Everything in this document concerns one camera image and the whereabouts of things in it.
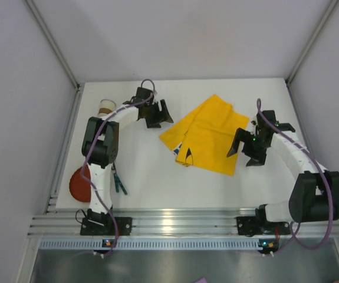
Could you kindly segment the yellow printed cloth mat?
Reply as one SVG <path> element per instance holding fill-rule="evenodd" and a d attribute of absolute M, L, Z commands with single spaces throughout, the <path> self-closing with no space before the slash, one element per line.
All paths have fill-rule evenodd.
<path fill-rule="evenodd" d="M 237 156 L 228 157 L 236 130 L 245 129 L 249 117 L 216 94 L 159 136 L 176 155 L 176 162 L 232 176 Z"/>

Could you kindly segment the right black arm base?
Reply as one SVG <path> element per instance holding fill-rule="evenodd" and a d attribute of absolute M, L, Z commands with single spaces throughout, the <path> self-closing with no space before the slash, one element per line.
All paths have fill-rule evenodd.
<path fill-rule="evenodd" d="M 288 222 L 268 222 L 265 212 L 266 205 L 255 209 L 254 216 L 236 217 L 238 235 L 253 237 L 255 235 L 289 235 Z"/>

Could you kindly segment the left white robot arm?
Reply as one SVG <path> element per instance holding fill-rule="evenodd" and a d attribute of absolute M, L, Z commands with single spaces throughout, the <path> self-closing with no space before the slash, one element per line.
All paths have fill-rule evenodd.
<path fill-rule="evenodd" d="M 159 129 L 163 122 L 173 123 L 164 99 L 155 99 L 155 89 L 138 87 L 136 95 L 104 117 L 90 117 L 87 122 L 81 153 L 85 161 L 81 178 L 90 186 L 89 208 L 108 214 L 112 208 L 111 178 L 113 163 L 119 152 L 122 129 L 140 119 L 148 129 Z"/>

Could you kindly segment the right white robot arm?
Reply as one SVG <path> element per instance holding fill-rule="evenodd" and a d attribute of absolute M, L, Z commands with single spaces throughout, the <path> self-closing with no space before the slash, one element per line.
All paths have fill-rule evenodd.
<path fill-rule="evenodd" d="M 264 222 L 319 222 L 339 219 L 339 172 L 330 171 L 314 160 L 300 142 L 295 128 L 280 123 L 273 110 L 257 113 L 254 130 L 238 128 L 227 156 L 239 146 L 249 157 L 247 166 L 263 166 L 268 149 L 284 161 L 295 179 L 291 196 L 281 203 L 264 204 L 256 215 Z"/>

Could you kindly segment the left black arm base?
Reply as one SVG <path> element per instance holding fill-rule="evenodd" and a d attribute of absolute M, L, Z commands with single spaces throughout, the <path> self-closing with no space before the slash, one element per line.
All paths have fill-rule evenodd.
<path fill-rule="evenodd" d="M 109 213 L 96 213 L 91 209 L 79 209 L 75 213 L 75 220 L 81 225 L 82 236 L 129 236 L 132 230 L 133 218 L 115 217 L 113 222 Z"/>

